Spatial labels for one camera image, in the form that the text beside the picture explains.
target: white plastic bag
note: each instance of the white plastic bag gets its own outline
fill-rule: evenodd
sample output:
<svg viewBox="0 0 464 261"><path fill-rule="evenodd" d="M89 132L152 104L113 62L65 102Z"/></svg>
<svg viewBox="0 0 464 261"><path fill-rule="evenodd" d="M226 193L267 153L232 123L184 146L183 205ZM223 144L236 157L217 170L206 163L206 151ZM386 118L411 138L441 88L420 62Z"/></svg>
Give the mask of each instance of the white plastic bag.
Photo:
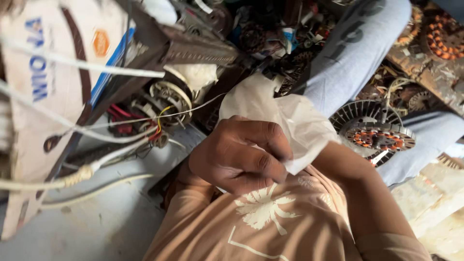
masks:
<svg viewBox="0 0 464 261"><path fill-rule="evenodd" d="M329 141L341 141L329 120L316 111L308 98L296 94L274 98L274 90L278 87L260 73L251 75L224 97L219 119L241 115L252 120L278 123L294 157L285 166L289 173L296 175L319 155Z"/></svg>

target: hand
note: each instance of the hand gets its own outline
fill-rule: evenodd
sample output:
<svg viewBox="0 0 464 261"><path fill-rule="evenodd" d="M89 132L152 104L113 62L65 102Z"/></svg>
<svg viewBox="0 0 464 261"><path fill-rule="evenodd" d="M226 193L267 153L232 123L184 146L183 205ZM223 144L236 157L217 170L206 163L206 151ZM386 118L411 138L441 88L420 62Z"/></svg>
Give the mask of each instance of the hand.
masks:
<svg viewBox="0 0 464 261"><path fill-rule="evenodd" d="M258 145L264 150L253 148ZM204 181L241 195L282 183L287 177L283 161L292 152L282 128L272 122L233 116L190 154L190 171Z"/></svg>

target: palm tree print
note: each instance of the palm tree print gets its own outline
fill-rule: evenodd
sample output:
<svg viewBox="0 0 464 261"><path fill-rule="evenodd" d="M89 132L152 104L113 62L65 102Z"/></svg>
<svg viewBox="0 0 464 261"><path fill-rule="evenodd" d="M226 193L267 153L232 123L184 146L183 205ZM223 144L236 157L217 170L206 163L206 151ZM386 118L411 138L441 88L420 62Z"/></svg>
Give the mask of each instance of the palm tree print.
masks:
<svg viewBox="0 0 464 261"><path fill-rule="evenodd" d="M276 214L283 218L294 218L300 215L284 212L279 208L280 204L287 204L295 201L294 198L285 197L290 194L290 191L271 199L272 192L274 192L276 186L277 184L274 183L269 193L267 193L268 188L265 188L243 195L249 203L235 200L235 204L238 206L236 211L239 215L245 215L242 220L254 229L260 230L269 220L272 220L276 224L280 235L285 235L287 234L287 230L280 225L276 218Z"/></svg>

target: beige t-shirt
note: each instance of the beige t-shirt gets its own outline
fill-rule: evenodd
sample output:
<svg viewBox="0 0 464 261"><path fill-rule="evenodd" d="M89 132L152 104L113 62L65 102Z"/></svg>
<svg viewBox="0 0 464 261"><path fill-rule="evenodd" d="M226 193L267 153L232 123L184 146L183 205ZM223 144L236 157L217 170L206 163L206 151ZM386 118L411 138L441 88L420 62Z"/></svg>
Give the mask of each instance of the beige t-shirt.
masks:
<svg viewBox="0 0 464 261"><path fill-rule="evenodd" d="M394 234L354 242L342 190L313 167L285 184L209 203L183 190L145 254L145 261L313 260L430 261L416 239Z"/></svg>

